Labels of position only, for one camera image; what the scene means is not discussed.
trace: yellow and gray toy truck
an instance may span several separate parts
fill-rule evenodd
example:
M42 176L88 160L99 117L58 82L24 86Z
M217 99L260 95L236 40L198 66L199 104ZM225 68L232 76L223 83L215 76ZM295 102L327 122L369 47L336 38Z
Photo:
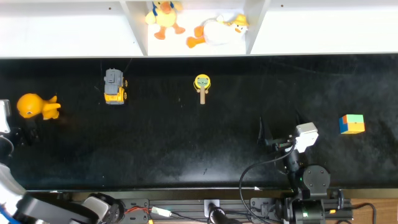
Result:
M105 102L109 105L122 105L127 100L127 80L123 72L117 69L108 69L105 73Z

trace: black tabletop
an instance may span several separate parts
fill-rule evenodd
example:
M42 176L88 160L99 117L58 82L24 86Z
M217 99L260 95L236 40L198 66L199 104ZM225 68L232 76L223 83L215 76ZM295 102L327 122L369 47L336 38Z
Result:
M126 105L104 102L108 68L125 71ZM286 137L299 110L319 132L305 154L331 187L398 187L397 72L397 55L2 60L11 126L27 127L16 110L25 93L62 105L59 119L35 120L40 140L17 147L9 167L29 190L237 187L247 166L275 156L257 145L259 117ZM193 87L201 73L205 105ZM344 114L363 114L366 132L340 134ZM289 183L271 164L244 186Z

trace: wooden handle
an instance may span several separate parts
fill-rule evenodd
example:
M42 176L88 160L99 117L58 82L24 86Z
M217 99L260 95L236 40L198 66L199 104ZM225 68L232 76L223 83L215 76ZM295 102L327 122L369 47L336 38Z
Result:
M200 104L205 104L206 103L206 101L205 101L206 93L205 92L206 92L205 87L201 86L200 87Z

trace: colorful cube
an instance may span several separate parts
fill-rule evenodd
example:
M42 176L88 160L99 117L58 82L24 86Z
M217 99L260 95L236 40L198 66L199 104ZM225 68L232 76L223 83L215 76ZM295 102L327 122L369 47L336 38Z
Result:
M365 131L365 123L361 114L347 114L340 118L341 134L358 134Z

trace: yellow duck plush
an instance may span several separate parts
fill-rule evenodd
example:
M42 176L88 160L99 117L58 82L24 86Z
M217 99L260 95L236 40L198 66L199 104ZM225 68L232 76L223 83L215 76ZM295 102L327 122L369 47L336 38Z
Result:
M153 10L148 13L145 17L147 24L158 24L160 25L160 31L155 34L155 37L159 40L164 40L166 38L166 29L173 27L176 34L182 34L185 29L179 27L176 23L177 13L175 10L182 10L182 5L179 2L171 1L154 1L152 2Z
M43 100L37 94L28 93L23 95L17 103L19 114L24 118L31 118L39 113L43 114L43 119L57 119L60 115L57 108L61 105L57 102L57 96L51 100Z
M223 16L208 19L202 26L195 28L195 37L187 39L189 48L202 43L223 45L242 38L248 30L246 16L239 14L233 22L225 22Z

